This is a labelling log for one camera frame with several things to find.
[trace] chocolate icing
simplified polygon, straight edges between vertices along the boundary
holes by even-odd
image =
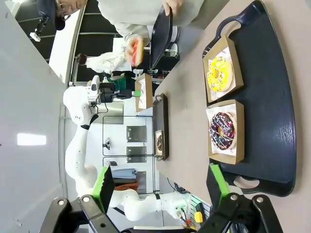
[[[226,150],[232,145],[236,134],[233,122],[226,113],[217,113],[213,116],[209,133],[214,145],[221,150]]]

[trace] brown cloth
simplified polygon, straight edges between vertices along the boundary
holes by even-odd
[[[115,190],[117,190],[117,191],[124,191],[124,190],[127,190],[127,189],[134,189],[135,191],[137,191],[138,187],[139,187],[138,182],[127,183],[127,184],[123,184],[123,185],[115,187]]]

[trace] white shirt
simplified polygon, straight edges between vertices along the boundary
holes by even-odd
[[[111,74],[112,71],[132,71],[131,64],[126,61],[124,53],[106,52],[98,57],[86,59],[87,68],[97,73]]]
[[[102,15],[113,24],[127,42],[139,34],[149,43],[147,26],[153,26],[162,7],[162,0],[97,0]],[[204,0],[184,0],[174,26],[185,26],[197,17]]]

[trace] black cap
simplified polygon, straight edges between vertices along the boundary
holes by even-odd
[[[38,11],[49,17],[54,24],[54,27],[60,31],[65,27],[65,21],[61,17],[56,16],[56,1],[55,0],[38,0],[37,2]]]

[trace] chocolate frosted donut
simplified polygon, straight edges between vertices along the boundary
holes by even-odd
[[[213,116],[209,126],[212,142],[221,150],[232,148],[236,143],[236,122],[228,113],[217,113]]]

